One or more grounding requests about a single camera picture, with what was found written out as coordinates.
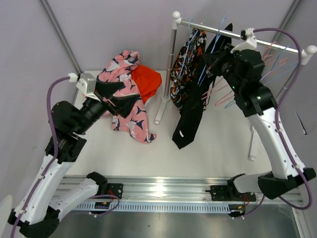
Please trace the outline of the pink patterned shorts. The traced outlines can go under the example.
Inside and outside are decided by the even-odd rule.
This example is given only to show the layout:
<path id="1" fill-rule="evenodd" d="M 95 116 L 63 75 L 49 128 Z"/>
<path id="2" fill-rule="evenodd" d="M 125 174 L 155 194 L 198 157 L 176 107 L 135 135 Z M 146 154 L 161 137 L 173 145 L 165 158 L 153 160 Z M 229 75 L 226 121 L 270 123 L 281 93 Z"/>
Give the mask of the pink patterned shorts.
<path id="1" fill-rule="evenodd" d="M 124 50 L 98 74 L 97 81 L 123 83 L 123 86 L 108 100 L 125 112 L 124 115 L 113 116 L 112 130 L 125 131 L 141 143 L 152 143 L 157 135 L 149 131 L 147 111 L 139 87 L 132 77 L 132 70 L 139 64 L 140 58 L 137 51 Z"/>

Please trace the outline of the orange shorts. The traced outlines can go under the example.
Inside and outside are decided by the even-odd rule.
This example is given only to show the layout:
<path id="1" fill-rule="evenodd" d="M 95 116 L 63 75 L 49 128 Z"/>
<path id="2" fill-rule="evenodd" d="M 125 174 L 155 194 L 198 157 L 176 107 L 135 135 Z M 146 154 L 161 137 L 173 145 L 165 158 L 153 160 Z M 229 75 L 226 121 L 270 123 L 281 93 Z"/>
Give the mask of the orange shorts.
<path id="1" fill-rule="evenodd" d="M 131 73 L 132 79 L 136 83 L 142 101 L 145 104 L 148 99 L 156 94 L 158 88 L 161 86 L 161 75 L 145 65 L 137 66 Z"/>

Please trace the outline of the camouflage patterned shorts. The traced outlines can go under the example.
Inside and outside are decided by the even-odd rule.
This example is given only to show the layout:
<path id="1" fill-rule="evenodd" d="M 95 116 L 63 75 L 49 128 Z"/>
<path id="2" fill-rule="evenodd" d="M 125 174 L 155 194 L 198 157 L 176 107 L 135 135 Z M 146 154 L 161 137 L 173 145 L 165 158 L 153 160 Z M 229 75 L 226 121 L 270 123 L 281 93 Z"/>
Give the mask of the camouflage patterned shorts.
<path id="1" fill-rule="evenodd" d="M 194 74 L 196 73 L 199 61 L 205 52 L 207 42 L 206 31 L 194 28 L 190 36 L 192 37 L 192 34 L 195 30 L 198 30 L 198 32 L 190 46 L 186 63 L 183 68 L 183 74 L 180 80 L 178 80 L 178 75 L 183 63 L 188 40 L 180 49 L 170 73 L 170 80 L 172 81 L 172 86 L 170 88 L 170 98 L 179 111 L 183 109 L 185 101 L 189 98 L 190 84 L 194 79 Z"/>

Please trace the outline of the black shorts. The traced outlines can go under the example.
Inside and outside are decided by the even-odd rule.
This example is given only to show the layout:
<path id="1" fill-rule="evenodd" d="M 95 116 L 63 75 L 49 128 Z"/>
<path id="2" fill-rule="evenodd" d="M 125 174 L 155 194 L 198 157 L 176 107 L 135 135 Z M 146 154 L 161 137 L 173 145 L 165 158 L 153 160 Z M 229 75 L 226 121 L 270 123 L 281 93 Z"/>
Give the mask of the black shorts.
<path id="1" fill-rule="evenodd" d="M 206 44 L 204 54 L 215 53 L 223 48 L 227 43 L 232 43 L 230 37 L 217 35 L 209 45 Z M 199 128 L 203 112 L 206 109 L 207 99 L 201 100 L 202 94 L 207 92 L 210 82 L 206 79 L 204 72 L 205 62 L 201 57 L 194 79 L 190 84 L 189 98 L 185 101 L 183 109 L 179 111 L 180 119 L 172 136 L 172 141 L 179 149 L 182 149 L 192 143 Z"/>

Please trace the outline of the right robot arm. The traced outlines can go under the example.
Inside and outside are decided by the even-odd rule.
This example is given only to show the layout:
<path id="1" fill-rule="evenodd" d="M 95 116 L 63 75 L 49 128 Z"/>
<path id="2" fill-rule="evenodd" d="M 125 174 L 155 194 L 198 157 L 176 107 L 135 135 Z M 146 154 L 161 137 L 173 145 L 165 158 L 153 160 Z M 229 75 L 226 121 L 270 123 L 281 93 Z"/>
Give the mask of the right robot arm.
<path id="1" fill-rule="evenodd" d="M 226 188 L 227 196 L 237 200 L 246 192 L 260 192 L 275 199 L 317 175 L 295 152 L 280 116 L 278 104 L 260 79 L 265 63 L 256 50 L 233 51 L 227 44 L 216 53 L 205 54 L 207 75 L 222 76 L 234 93 L 234 100 L 260 137 L 268 155 L 271 171 L 258 175 L 238 175 Z"/>

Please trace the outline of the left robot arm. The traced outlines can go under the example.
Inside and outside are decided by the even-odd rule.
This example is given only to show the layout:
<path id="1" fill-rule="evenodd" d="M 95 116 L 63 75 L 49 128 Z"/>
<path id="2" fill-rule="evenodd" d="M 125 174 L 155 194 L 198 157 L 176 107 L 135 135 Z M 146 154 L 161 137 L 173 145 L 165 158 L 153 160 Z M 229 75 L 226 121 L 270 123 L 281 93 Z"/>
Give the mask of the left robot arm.
<path id="1" fill-rule="evenodd" d="M 47 113 L 52 137 L 31 188 L 21 203 L 11 210 L 8 223 L 11 237 L 19 232 L 26 238 L 47 238 L 61 220 L 77 205 L 89 198 L 108 197 L 108 180 L 97 172 L 57 200 L 53 195 L 66 172 L 74 165 L 86 140 L 83 135 L 105 112 L 128 116 L 139 99 L 138 94 L 116 97 L 122 82 L 94 81 L 82 108 L 67 101 L 51 104 L 51 85 L 47 92 Z"/>

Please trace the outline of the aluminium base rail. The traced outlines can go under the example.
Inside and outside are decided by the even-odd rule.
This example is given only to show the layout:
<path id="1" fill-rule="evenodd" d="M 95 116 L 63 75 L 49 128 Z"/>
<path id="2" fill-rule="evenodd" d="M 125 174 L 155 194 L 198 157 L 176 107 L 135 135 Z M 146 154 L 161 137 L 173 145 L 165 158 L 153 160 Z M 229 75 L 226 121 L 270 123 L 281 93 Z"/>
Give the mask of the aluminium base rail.
<path id="1" fill-rule="evenodd" d="M 63 195 L 78 185 L 83 176 L 65 176 L 54 197 Z M 135 202 L 203 202 L 211 201 L 205 192 L 211 185 L 225 185 L 227 178 L 142 178 L 108 177 L 109 183 L 123 184 L 122 201 Z M 287 201 L 301 205 L 303 198 L 298 188 L 284 195 Z"/>

